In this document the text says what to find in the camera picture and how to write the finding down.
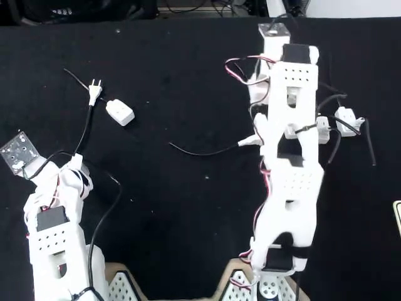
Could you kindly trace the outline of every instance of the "white electrical connector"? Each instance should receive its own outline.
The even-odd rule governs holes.
[[[360,130],[361,124],[365,122],[365,119],[363,117],[357,119],[351,108],[339,107],[334,115],[338,119],[341,119],[342,121],[351,125],[357,131]],[[336,124],[337,124],[337,129],[341,132],[342,137],[353,137],[356,135],[354,131],[350,130],[341,122],[336,121]]]
[[[95,80],[92,80],[92,84],[89,85],[89,105],[94,106],[96,103],[96,99],[98,99],[99,95],[102,92],[102,86],[100,85],[102,81],[99,80],[99,83],[97,86],[95,86]]]
[[[316,127],[319,133],[319,144],[326,144],[330,140],[330,126],[326,116],[316,118]]]
[[[133,110],[121,100],[110,100],[106,104],[106,111],[121,126],[127,125],[135,118]]]

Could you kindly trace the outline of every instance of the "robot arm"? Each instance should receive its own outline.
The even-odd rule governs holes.
[[[25,175],[36,170],[42,161],[43,158],[37,158],[26,166]],[[24,206],[24,221],[29,232],[35,300],[71,300],[71,296],[90,286],[88,246],[79,225],[83,200],[93,189],[89,170],[83,165],[82,156],[76,154],[61,168],[49,162],[32,181],[37,187]],[[105,261],[96,246],[92,269],[93,286],[106,300]],[[98,299],[86,293],[80,300]]]
[[[267,118],[261,113],[254,117],[259,138],[254,143],[261,145],[260,155],[269,171],[265,175],[269,193],[256,221],[250,259],[255,276],[283,276],[304,270],[306,258],[293,254],[289,268],[272,269],[266,258],[274,241],[282,233],[291,233],[293,247],[307,248],[316,228],[316,202],[323,179],[315,125],[319,53],[314,46],[290,44],[284,24],[260,24],[259,31],[264,38],[262,56],[276,63],[261,61],[259,77],[270,78],[267,95],[262,86],[266,83],[248,86],[251,104],[269,106]],[[298,139],[301,156],[278,154],[283,134],[287,139]]]

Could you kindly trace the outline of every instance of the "metal bracket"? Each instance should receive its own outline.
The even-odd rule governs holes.
[[[4,145],[0,149],[0,153],[14,175],[40,157],[39,152],[24,132],[18,133],[17,136]]]

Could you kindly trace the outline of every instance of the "black fabric surface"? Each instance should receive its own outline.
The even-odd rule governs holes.
[[[262,51],[263,19],[200,19],[75,24],[0,30],[0,144],[24,130],[48,156],[72,151],[85,122],[85,82],[102,79],[107,99],[131,106],[125,129],[98,103],[84,155],[123,184],[118,208],[97,244],[106,261],[129,267],[149,298],[210,296],[230,258],[247,250],[253,212],[265,195],[258,148],[196,158],[252,133],[245,87],[224,60]],[[398,300],[401,238],[392,202],[401,197],[399,70],[401,19],[287,23],[293,41],[320,49],[320,80],[369,118],[378,166],[361,137],[343,139],[318,201],[318,226],[301,286],[312,300]],[[322,88],[318,100],[327,96]],[[325,108],[333,113],[335,103]],[[334,140],[321,146],[325,164]],[[32,300],[23,206],[34,186],[0,163],[2,300]],[[89,240],[116,193],[93,172],[85,200]]]

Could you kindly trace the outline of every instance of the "power cord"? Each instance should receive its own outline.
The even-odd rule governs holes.
[[[171,13],[173,13],[173,14],[190,13],[191,11],[196,11],[197,9],[203,7],[203,5],[206,4],[206,2],[207,2],[207,0],[202,0],[202,2],[201,2],[200,4],[198,4],[198,5],[197,5],[196,7],[194,7],[194,8],[186,9],[186,10],[183,10],[183,11],[175,11],[175,10],[173,10],[173,9],[171,8],[171,6],[170,6],[168,0],[164,0],[165,7],[166,7]]]

